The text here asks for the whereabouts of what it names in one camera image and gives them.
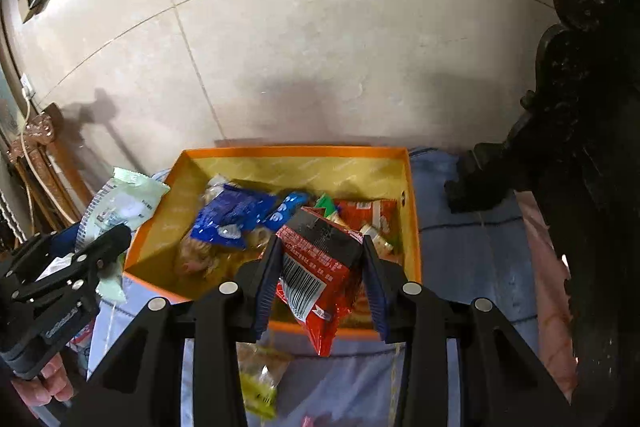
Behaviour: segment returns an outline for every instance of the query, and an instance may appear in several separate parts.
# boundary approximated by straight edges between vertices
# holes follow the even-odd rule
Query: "wall socket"
[[[20,83],[22,84],[22,93],[24,97],[28,100],[31,100],[33,98],[33,95],[36,94],[36,90],[33,89],[33,86],[31,86],[31,83],[29,82],[26,74],[22,74],[22,76],[20,77]]]

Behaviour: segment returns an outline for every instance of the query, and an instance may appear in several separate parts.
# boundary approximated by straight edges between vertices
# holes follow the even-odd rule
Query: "human hand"
[[[43,376],[44,382],[38,378],[33,380],[12,379],[14,389],[29,407],[46,405],[51,401],[52,396],[58,401],[65,401],[74,395],[74,388],[66,375],[65,366],[62,365],[62,357],[59,353],[47,362],[40,374]]]

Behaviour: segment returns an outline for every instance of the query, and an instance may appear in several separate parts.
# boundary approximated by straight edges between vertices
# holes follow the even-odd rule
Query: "blue wrapper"
[[[214,245],[244,249],[241,233],[262,223],[275,202],[275,196],[265,192],[225,184],[198,213],[190,235]]]
[[[306,192],[292,192],[284,198],[282,203],[271,216],[264,222],[271,232],[276,232],[282,225],[284,225],[293,214],[296,213],[303,204],[309,200],[309,195]]]

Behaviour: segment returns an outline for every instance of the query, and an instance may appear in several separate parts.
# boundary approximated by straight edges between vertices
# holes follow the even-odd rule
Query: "bolt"
[[[476,299],[476,302],[474,302],[474,306],[481,312],[489,312],[494,307],[494,304],[489,299],[485,299],[484,297],[482,297],[480,299]]]
[[[151,299],[146,305],[146,307],[153,312],[160,311],[165,306],[166,306],[166,301],[162,297],[155,297]]]
[[[227,281],[223,282],[218,289],[220,290],[220,293],[223,293],[224,295],[231,295],[238,291],[238,285],[233,281]]]
[[[417,282],[406,282],[402,285],[402,291],[407,295],[418,295],[422,291],[422,286]]]

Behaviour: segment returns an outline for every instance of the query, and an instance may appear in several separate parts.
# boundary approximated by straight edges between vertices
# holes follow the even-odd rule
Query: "orange box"
[[[191,228],[202,203],[200,195],[215,174],[270,192],[308,190],[348,200],[398,202],[404,272],[420,282],[420,244],[409,155],[404,148],[351,146],[264,146],[183,151],[167,176],[171,190],[153,218],[133,240],[124,271],[172,301],[197,299],[212,287],[204,277],[174,273],[178,242]],[[274,306],[273,330],[302,333],[283,305]],[[338,335],[377,338],[370,328],[340,328]]]

